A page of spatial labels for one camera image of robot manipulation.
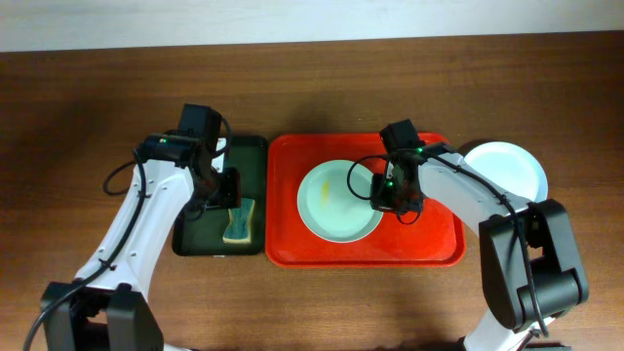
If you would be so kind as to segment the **green yellow sponge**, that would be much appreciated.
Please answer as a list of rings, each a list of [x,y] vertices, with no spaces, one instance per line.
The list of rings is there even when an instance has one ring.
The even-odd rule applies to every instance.
[[[255,200],[242,198],[238,208],[228,210],[229,222],[222,240],[226,244],[249,244],[252,241],[252,222]]]

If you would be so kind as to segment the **mint green plate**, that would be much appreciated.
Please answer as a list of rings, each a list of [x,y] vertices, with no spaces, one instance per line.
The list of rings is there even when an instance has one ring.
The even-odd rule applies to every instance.
[[[367,237],[383,213],[369,200],[372,172],[353,161],[332,160],[312,169],[298,187],[296,204],[304,225],[317,237],[346,244]]]

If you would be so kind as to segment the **light blue plate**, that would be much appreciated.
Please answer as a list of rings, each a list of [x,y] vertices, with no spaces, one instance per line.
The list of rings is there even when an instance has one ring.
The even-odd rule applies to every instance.
[[[541,164],[516,144],[485,142],[470,150],[464,159],[475,171],[515,195],[533,202],[548,197],[548,180]]]

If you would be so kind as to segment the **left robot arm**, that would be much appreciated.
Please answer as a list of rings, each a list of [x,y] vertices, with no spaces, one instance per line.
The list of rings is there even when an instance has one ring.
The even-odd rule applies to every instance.
[[[35,328],[50,350],[169,350],[148,295],[178,217],[239,205],[235,169],[217,169],[231,136],[170,131],[133,151],[131,185],[106,235],[70,283],[52,282]]]

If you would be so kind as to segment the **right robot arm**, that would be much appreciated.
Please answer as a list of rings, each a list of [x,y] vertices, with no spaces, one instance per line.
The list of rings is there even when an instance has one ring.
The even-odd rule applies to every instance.
[[[385,144],[391,176],[375,175],[372,201],[403,215],[440,203],[479,236],[487,313],[461,350],[521,350],[589,297],[589,283],[564,206],[505,191],[440,142]]]

